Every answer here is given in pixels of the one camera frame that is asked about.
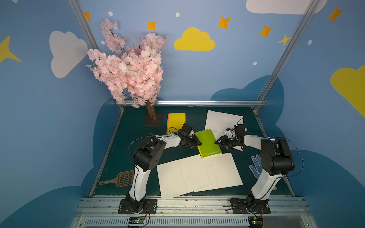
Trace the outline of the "green cover notebook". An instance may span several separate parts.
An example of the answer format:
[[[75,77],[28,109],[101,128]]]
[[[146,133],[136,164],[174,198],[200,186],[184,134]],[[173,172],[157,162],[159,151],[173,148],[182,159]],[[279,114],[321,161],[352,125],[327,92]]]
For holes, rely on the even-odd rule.
[[[215,144],[216,138],[212,130],[199,131],[195,135],[202,144],[201,146],[198,146],[201,158],[222,154],[219,145]]]

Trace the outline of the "yellow cover notebook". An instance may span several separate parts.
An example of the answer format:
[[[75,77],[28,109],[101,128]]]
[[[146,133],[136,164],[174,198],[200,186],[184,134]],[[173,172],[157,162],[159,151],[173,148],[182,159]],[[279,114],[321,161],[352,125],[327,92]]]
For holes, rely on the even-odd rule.
[[[171,130],[180,130],[186,121],[185,113],[170,113],[167,117],[166,133],[170,134]]]

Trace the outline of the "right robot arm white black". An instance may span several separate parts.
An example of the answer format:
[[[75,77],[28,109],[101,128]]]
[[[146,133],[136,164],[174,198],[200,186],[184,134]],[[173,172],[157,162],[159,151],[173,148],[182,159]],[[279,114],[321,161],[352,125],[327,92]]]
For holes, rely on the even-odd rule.
[[[228,138],[224,135],[216,140],[215,144],[226,150],[242,146],[261,151],[262,172],[246,198],[246,207],[266,205],[276,184],[295,169],[288,141],[283,137],[271,139],[256,135],[243,135]]]

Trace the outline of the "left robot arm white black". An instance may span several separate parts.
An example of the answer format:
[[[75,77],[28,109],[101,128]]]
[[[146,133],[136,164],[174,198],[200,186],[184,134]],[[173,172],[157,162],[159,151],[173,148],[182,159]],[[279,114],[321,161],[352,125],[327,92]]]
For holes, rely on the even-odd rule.
[[[186,149],[195,149],[202,143],[191,131],[182,130],[169,135],[154,135],[149,133],[142,137],[140,146],[135,151],[135,175],[130,191],[125,199],[133,213],[140,213],[145,207],[146,185],[150,172],[157,166],[164,150],[171,147],[184,146]]]

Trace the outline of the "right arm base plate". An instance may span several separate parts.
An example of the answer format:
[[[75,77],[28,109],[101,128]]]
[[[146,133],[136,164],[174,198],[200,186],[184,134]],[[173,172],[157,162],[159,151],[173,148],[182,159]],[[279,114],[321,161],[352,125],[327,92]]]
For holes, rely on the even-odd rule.
[[[234,214],[271,214],[269,200],[230,198],[229,203]]]

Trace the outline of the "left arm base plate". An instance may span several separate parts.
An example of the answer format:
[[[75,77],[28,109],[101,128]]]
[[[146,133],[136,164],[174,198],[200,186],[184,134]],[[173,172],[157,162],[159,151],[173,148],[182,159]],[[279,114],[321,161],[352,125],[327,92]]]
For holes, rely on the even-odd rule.
[[[144,199],[141,202],[122,199],[119,203],[118,214],[156,214],[157,199]]]

